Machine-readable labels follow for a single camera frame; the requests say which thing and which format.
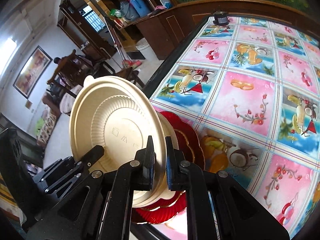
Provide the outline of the wooden chair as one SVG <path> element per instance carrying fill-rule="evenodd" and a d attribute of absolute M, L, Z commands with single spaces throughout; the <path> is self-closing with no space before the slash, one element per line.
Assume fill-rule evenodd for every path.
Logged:
<path fill-rule="evenodd" d="M 56 57 L 54 63 L 57 68 L 47 83 L 60 88 L 65 93 L 60 102 L 61 113 L 70 114 L 75 98 L 84 88 L 85 78 L 89 76 L 94 78 L 117 76 L 139 85 L 141 88 L 145 86 L 145 83 L 138 76 L 138 71 L 132 66 L 116 71 L 105 60 L 90 61 L 78 55 L 76 50 L 62 58 Z"/>

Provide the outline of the small black device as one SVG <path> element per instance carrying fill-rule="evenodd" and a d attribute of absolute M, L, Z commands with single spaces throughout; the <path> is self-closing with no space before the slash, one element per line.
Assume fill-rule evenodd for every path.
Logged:
<path fill-rule="evenodd" d="M 225 11 L 216 11 L 213 13 L 213 23 L 219 26 L 225 26 L 229 24 L 228 13 Z"/>

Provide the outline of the blue thermos flask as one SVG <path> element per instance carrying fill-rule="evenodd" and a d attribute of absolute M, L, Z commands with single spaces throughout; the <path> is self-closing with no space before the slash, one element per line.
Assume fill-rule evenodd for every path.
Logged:
<path fill-rule="evenodd" d="M 140 17 L 145 17 L 151 12 L 144 0 L 130 0 L 130 4 L 134 7 Z"/>

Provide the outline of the grey-blue thermos flask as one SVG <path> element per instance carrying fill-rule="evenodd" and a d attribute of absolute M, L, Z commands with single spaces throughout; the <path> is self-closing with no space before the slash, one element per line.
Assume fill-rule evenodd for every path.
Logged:
<path fill-rule="evenodd" d="M 120 12 L 128 21 L 134 21 L 139 18 L 138 12 L 128 1 L 121 1 Z"/>

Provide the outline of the white plastic bucket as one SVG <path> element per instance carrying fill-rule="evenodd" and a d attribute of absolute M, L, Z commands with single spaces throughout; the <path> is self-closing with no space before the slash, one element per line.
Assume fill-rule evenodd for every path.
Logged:
<path fill-rule="evenodd" d="M 141 52 L 141 54 L 145 57 L 146 60 L 148 61 L 157 61 L 157 55 L 149 45 L 148 41 L 146 38 L 143 38 L 139 40 L 136 43 L 136 48 Z"/>

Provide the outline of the framed wall painting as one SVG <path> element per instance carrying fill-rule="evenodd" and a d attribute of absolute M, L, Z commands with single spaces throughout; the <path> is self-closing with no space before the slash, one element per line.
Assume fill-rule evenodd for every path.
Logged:
<path fill-rule="evenodd" d="M 40 46 L 37 46 L 16 77 L 13 87 L 28 99 L 38 79 L 52 60 Z"/>

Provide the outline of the colourful patterned tablecloth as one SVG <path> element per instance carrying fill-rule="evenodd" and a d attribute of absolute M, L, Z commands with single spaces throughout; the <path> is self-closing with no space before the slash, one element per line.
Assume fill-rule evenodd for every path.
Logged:
<path fill-rule="evenodd" d="M 189 123 L 226 171 L 296 237 L 319 203 L 318 41 L 260 18 L 209 17 L 150 101 Z"/>

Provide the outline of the large red glass plate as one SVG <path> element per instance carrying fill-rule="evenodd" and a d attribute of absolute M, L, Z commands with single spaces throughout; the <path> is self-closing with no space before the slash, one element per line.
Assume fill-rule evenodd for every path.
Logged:
<path fill-rule="evenodd" d="M 174 218 L 187 207 L 186 193 L 177 187 L 181 179 L 186 175 L 181 172 L 180 162 L 186 160 L 204 168 L 204 153 L 200 147 L 199 138 L 194 129 L 184 122 L 177 114 L 169 111 L 161 111 L 174 134 L 171 139 L 177 140 L 177 146 L 168 149 L 166 173 L 169 178 L 169 188 L 174 189 L 174 196 L 169 200 L 160 199 L 155 204 L 147 207 L 134 208 L 132 211 L 132 222 L 135 224 L 162 224 Z"/>

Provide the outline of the large beige plastic bowl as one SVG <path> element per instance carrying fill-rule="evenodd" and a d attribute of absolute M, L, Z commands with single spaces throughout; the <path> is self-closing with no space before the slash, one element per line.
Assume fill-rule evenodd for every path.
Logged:
<path fill-rule="evenodd" d="M 104 148 L 104 155 L 89 168 L 104 173 L 132 161 L 138 150 L 146 148 L 148 137 L 152 137 L 156 154 L 153 188 L 135 191 L 133 207 L 174 197 L 167 185 L 165 137 L 171 137 L 174 148 L 178 148 L 178 139 L 170 122 L 133 83 L 117 76 L 87 76 L 73 103 L 69 135 L 75 160 L 96 145 Z"/>

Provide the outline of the wooden cabinet counter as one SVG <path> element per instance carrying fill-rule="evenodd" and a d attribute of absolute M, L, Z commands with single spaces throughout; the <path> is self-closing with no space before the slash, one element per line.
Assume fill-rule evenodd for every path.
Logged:
<path fill-rule="evenodd" d="M 266 0 L 197 0 L 178 4 L 153 16 L 145 16 L 121 28 L 131 38 L 140 36 L 158 59 L 172 51 L 213 12 L 225 11 L 230 16 L 259 17 L 289 25 L 319 40 L 319 21 L 287 5 Z"/>

